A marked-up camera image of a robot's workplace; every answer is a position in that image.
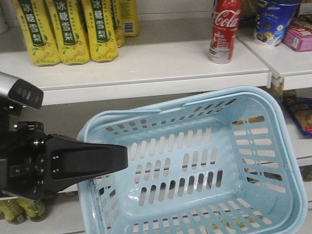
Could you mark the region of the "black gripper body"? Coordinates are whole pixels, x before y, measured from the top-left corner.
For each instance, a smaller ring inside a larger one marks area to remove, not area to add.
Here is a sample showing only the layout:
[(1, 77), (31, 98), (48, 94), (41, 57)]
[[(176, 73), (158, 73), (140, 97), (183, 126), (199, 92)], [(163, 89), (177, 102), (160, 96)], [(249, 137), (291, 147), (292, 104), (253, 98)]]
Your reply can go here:
[(18, 122), (10, 130), (10, 117), (19, 116), (23, 105), (0, 100), (0, 191), (7, 196), (40, 200), (44, 190), (44, 155), (48, 135), (41, 122)]

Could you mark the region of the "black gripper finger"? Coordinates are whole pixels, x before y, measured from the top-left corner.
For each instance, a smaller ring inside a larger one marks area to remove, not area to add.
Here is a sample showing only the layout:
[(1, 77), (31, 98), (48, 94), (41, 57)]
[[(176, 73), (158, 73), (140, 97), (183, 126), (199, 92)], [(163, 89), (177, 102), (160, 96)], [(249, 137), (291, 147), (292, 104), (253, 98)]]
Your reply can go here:
[(128, 167), (128, 149), (52, 134), (44, 156), (44, 190), (57, 193), (74, 184)]

